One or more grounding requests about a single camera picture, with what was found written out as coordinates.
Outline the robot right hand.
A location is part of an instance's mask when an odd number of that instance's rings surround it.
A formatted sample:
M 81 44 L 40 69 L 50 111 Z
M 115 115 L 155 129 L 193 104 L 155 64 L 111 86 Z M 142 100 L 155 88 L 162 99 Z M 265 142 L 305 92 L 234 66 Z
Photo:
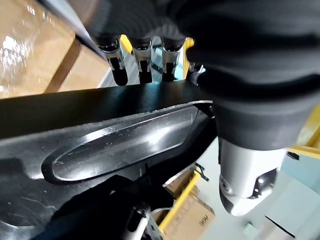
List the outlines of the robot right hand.
M 114 175 L 64 203 L 34 239 L 140 240 L 151 211 L 173 202 L 149 177 L 133 181 Z

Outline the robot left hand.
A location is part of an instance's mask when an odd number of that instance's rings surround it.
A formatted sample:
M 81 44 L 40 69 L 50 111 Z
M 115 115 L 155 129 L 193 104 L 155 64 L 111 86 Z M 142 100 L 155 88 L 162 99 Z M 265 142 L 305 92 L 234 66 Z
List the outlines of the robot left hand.
M 191 37 L 190 62 L 213 101 L 219 194 L 243 216 L 271 194 L 287 150 L 320 101 L 317 0 L 87 0 L 81 20 L 112 35 Z

